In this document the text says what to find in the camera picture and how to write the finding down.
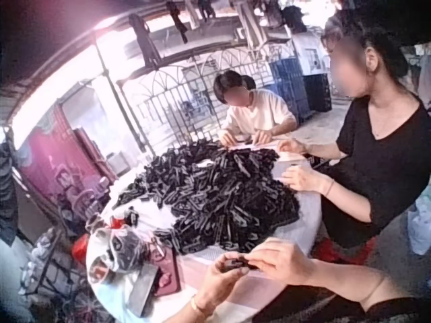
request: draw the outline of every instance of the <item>white t-shirt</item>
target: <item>white t-shirt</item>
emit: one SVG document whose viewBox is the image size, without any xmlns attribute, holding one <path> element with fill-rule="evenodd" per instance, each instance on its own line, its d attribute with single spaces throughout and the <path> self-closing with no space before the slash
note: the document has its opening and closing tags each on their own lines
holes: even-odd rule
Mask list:
<svg viewBox="0 0 431 323">
<path fill-rule="evenodd" d="M 233 135 L 254 135 L 258 130 L 271 130 L 287 119 L 295 120 L 288 105 L 267 89 L 253 90 L 253 102 L 247 107 L 230 106 L 222 129 Z"/>
</svg>

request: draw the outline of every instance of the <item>metal railing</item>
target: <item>metal railing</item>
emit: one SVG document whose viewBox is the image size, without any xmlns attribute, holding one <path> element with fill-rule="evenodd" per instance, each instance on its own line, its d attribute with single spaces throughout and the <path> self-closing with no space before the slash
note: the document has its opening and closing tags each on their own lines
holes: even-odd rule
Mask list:
<svg viewBox="0 0 431 323">
<path fill-rule="evenodd" d="M 227 106 L 214 95 L 216 75 L 233 69 L 263 87 L 274 83 L 269 63 L 292 55 L 287 44 L 266 44 L 259 50 L 227 48 L 148 71 L 120 86 L 145 144 L 160 154 L 198 138 L 217 137 Z"/>
</svg>

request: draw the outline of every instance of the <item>round table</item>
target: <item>round table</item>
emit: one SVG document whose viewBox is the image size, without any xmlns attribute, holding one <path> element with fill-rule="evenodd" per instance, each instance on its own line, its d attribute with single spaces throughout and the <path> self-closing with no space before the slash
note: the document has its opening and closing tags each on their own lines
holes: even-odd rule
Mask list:
<svg viewBox="0 0 431 323">
<path fill-rule="evenodd" d="M 306 163 L 302 156 L 285 153 L 275 163 L 274 170 L 279 174 L 280 171 L 292 162 L 295 164 Z M 321 199 L 318 194 L 311 192 L 299 192 L 297 197 L 300 203 L 300 219 L 295 223 L 277 228 L 273 236 L 297 243 L 301 250 L 305 254 L 308 254 L 314 244 L 321 222 Z M 131 205 L 140 213 L 139 223 L 137 228 L 135 228 L 139 233 L 145 234 L 148 230 L 153 230 L 157 227 L 171 227 L 176 220 L 170 213 L 169 207 L 163 206 L 159 210 L 154 202 L 141 202 L 139 199 L 131 201 L 113 211 L 112 206 L 116 200 L 112 198 L 102 213 L 102 217 L 107 223 L 111 215 L 122 213 Z M 96 237 L 92 236 L 88 243 L 87 268 L 106 249 L 107 245 L 104 245 Z M 176 261 L 181 281 L 181 290 L 172 295 L 155 298 L 153 300 L 152 314 L 145 318 L 134 316 L 126 308 L 128 297 L 138 273 L 128 275 L 117 274 L 111 284 L 93 284 L 92 288 L 100 303 L 119 322 L 161 323 L 163 320 L 177 313 L 196 294 L 208 265 L 222 252 L 221 248 L 211 246 L 194 254 L 177 256 Z M 284 288 L 286 288 L 285 285 L 266 278 L 263 273 L 252 271 L 238 282 L 228 300 L 217 308 L 215 315 L 211 317 L 209 322 L 248 322 L 255 314 L 275 299 Z"/>
</svg>

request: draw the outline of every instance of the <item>hand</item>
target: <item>hand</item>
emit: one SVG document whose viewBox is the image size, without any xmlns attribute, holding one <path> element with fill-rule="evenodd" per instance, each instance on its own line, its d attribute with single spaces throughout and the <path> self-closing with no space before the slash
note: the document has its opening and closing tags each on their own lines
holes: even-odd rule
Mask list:
<svg viewBox="0 0 431 323">
<path fill-rule="evenodd" d="M 222 135 L 220 136 L 220 142 L 224 147 L 230 147 L 236 145 L 236 139 L 235 136 L 230 133 L 229 130 L 223 131 Z"/>
<path fill-rule="evenodd" d="M 306 145 L 293 138 L 280 141 L 277 146 L 277 150 L 288 151 L 289 153 L 299 153 L 300 155 L 307 153 Z"/>
<path fill-rule="evenodd" d="M 292 190 L 325 194 L 332 179 L 306 166 L 291 166 L 278 178 Z"/>
<path fill-rule="evenodd" d="M 295 244 L 268 238 L 244 256 L 272 279 L 289 285 L 305 285 L 316 271 L 316 264 Z"/>
<path fill-rule="evenodd" d="M 199 308 L 207 313 L 214 312 L 216 307 L 228 298 L 236 282 L 247 275 L 249 272 L 247 267 L 233 269 L 227 273 L 222 272 L 228 259 L 237 259 L 240 255 L 237 252 L 227 252 L 211 264 L 195 296 L 195 302 Z"/>
<path fill-rule="evenodd" d="M 270 130 L 258 130 L 253 140 L 253 145 L 264 145 L 272 141 L 272 132 Z"/>
</svg>

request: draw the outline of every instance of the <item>black v-neck shirt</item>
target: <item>black v-neck shirt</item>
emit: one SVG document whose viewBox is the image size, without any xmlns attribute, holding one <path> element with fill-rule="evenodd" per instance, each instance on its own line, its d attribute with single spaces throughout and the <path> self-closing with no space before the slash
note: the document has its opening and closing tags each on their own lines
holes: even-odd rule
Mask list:
<svg viewBox="0 0 431 323">
<path fill-rule="evenodd" d="M 337 139 L 347 157 L 323 170 L 336 182 L 368 198 L 371 223 L 364 223 L 322 197 L 323 221 L 330 237 L 344 248 L 376 236 L 406 210 L 428 185 L 431 172 L 431 123 L 423 104 L 389 136 L 375 139 L 369 97 L 355 99 Z"/>
</svg>

